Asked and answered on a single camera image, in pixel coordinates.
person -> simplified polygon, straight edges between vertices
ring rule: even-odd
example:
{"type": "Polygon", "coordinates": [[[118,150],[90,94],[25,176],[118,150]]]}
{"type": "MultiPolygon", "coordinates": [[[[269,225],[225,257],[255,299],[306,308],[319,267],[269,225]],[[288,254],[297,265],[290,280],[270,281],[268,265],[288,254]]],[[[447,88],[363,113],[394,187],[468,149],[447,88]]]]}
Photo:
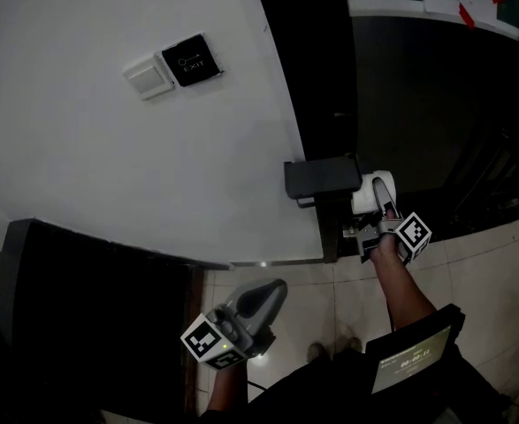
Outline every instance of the person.
{"type": "MultiPolygon", "coordinates": [[[[370,252],[378,281],[385,294],[393,325],[401,329],[436,312],[397,254],[394,235],[381,238],[370,252]]],[[[271,386],[248,403],[247,362],[216,374],[208,410],[201,419],[261,421],[347,419],[355,422],[501,422],[499,394],[459,353],[447,358],[433,385],[403,391],[383,399],[368,392],[371,372],[353,338],[333,360],[321,344],[308,349],[309,363],[271,386]]]]}

cable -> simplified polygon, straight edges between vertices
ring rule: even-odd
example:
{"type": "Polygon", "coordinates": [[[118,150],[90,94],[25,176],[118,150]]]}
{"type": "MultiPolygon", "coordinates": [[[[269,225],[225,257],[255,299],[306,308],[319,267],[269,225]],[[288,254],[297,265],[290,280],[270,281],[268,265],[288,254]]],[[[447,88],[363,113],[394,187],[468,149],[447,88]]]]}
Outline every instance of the cable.
{"type": "Polygon", "coordinates": [[[258,385],[257,383],[250,382],[249,380],[248,380],[248,383],[249,383],[251,386],[255,386],[256,388],[258,388],[258,389],[261,390],[261,391],[267,391],[266,388],[264,388],[264,387],[261,386],[261,385],[258,385]]]}
{"type": "Polygon", "coordinates": [[[389,323],[391,324],[391,333],[394,333],[393,316],[391,315],[391,309],[389,308],[388,302],[386,304],[386,312],[389,313],[389,323]]]}

tiled floor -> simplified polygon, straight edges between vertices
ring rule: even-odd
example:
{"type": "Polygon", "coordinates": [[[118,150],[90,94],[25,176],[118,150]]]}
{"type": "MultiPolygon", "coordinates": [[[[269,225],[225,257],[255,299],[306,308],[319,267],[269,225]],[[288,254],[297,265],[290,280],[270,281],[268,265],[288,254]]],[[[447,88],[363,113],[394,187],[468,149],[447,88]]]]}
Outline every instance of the tiled floor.
{"type": "MultiPolygon", "coordinates": [[[[457,339],[462,355],[519,405],[519,221],[432,244],[409,270],[436,307],[455,303],[462,309],[466,322],[457,339]]],[[[210,272],[203,311],[221,303],[237,284],[267,276],[285,279],[289,293],[273,325],[276,341],[260,360],[248,364],[252,382],[269,387],[289,375],[306,363],[306,349],[315,341],[334,352],[347,337],[356,335],[365,343],[390,331],[375,271],[358,257],[334,265],[210,272]]],[[[214,379],[213,371],[201,367],[201,410],[214,379]]],[[[248,387],[250,399],[260,392],[248,387]]]]}

screen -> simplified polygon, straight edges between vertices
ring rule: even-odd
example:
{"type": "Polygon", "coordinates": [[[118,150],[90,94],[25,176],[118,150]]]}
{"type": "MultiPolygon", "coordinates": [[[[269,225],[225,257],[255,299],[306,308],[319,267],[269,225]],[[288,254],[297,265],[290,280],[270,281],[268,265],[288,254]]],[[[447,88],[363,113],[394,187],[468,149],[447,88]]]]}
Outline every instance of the screen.
{"type": "Polygon", "coordinates": [[[381,360],[371,394],[408,379],[442,358],[451,328],[450,325],[409,349],[381,360]]]}

hand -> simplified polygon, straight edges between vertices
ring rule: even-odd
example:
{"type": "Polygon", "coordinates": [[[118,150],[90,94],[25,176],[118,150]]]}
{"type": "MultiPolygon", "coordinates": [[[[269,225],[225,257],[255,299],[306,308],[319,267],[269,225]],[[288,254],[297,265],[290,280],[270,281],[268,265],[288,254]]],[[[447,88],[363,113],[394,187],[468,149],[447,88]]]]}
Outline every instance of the hand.
{"type": "MultiPolygon", "coordinates": [[[[386,219],[391,220],[394,218],[394,212],[392,210],[386,211],[386,219]]],[[[373,263],[376,261],[380,261],[384,257],[391,257],[396,256],[398,257],[397,252],[397,240],[396,237],[393,234],[385,234],[380,242],[379,246],[377,248],[373,248],[370,253],[369,257],[372,260],[373,263]]]]}

